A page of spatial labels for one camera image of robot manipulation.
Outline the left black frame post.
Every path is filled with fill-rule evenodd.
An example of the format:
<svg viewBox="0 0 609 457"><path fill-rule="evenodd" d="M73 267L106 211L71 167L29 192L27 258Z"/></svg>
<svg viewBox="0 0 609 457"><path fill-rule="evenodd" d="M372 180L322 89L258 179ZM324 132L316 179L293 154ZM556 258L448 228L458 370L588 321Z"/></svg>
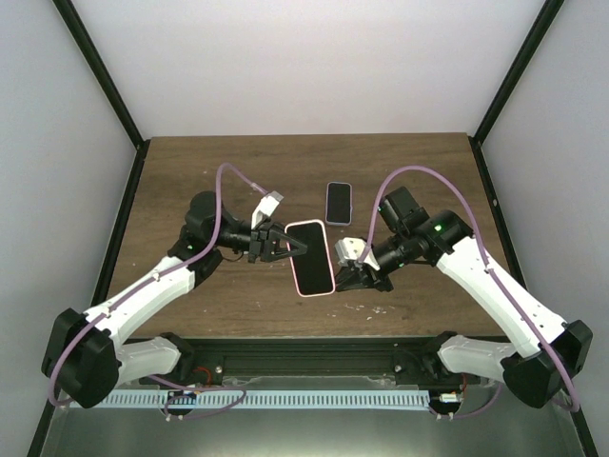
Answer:
<svg viewBox="0 0 609 457"><path fill-rule="evenodd" d="M73 2L69 0L52 0L52 4L67 26L70 35L85 58L130 142L136 149L140 149L145 140L137 128L128 110L128 106L115 85L101 54L95 46Z"/></svg>

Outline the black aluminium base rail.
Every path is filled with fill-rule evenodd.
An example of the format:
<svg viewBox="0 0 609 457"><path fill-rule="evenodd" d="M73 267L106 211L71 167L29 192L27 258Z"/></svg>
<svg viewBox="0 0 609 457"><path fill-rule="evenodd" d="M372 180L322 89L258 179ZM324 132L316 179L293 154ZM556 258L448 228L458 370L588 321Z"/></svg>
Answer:
<svg viewBox="0 0 609 457"><path fill-rule="evenodd" d="M257 377L389 377L400 385L453 387L461 380L503 379L514 350L504 338L331 337L270 339L155 338L124 346L122 383L168 380L227 385Z"/></svg>

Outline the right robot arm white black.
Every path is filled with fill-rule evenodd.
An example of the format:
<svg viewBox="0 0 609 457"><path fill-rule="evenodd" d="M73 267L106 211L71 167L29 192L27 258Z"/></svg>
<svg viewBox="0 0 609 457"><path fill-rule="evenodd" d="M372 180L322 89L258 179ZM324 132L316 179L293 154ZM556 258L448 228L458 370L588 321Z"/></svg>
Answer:
<svg viewBox="0 0 609 457"><path fill-rule="evenodd" d="M442 384L455 373L472 374L502 382L524 404L540 408L580 373L592 330L581 320L567 322L532 296L479 249L473 230L455 212L430 216L406 188L386 195L377 212L392 235L372 247L363 238L336 243L338 291L389 292L392 272L429 265L466 291L508 339L502 344L441 334L422 360L429 381Z"/></svg>

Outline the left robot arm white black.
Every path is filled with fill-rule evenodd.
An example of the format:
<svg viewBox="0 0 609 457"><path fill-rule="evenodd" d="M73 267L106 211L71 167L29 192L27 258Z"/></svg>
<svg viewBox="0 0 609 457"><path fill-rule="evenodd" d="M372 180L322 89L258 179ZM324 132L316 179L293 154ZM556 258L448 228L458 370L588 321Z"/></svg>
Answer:
<svg viewBox="0 0 609 457"><path fill-rule="evenodd" d="M288 235L270 216L282 197L263 197L254 220L232 216L214 191L196 194L177 242L144 277L106 302L62 312L52 327L42 371L80 407L101 403L116 387L150 375L175 385L194 373L192 346L172 332L131 343L130 336L157 312L199 287L224 257L221 248L249 262L275 262L309 252L310 243Z"/></svg>

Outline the clear acrylic sheet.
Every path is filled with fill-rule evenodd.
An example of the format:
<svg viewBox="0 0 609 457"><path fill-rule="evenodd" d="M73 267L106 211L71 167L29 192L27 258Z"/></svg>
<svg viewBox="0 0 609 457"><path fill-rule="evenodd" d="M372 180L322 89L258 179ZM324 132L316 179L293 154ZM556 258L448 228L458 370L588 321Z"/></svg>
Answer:
<svg viewBox="0 0 609 457"><path fill-rule="evenodd" d="M409 390L367 378L238 382L233 390ZM591 456L571 415L471 386L455 415L374 409L58 410L45 456Z"/></svg>

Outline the black frame post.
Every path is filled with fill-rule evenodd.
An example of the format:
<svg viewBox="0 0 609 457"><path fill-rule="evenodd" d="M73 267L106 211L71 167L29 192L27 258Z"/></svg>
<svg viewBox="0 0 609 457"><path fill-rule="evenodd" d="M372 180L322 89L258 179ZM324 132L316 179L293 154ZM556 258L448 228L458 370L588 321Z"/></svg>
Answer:
<svg viewBox="0 0 609 457"><path fill-rule="evenodd" d="M543 2L475 134L469 137L472 147L480 148L489 136L564 3L564 0Z"/></svg>
<svg viewBox="0 0 609 457"><path fill-rule="evenodd" d="M137 128L128 110L128 106L115 85L101 54L95 46L73 2L69 0L52 0L52 4L67 26L70 35L85 58L130 142L136 149L140 149L145 140Z"/></svg>

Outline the right black frame post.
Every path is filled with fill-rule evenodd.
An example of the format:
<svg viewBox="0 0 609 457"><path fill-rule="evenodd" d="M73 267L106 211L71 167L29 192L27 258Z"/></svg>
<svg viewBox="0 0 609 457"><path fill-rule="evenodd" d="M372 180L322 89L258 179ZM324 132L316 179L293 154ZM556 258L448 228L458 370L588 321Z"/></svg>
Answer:
<svg viewBox="0 0 609 457"><path fill-rule="evenodd" d="M564 3L564 0L543 2L475 134L469 137L472 147L480 148L489 136Z"/></svg>

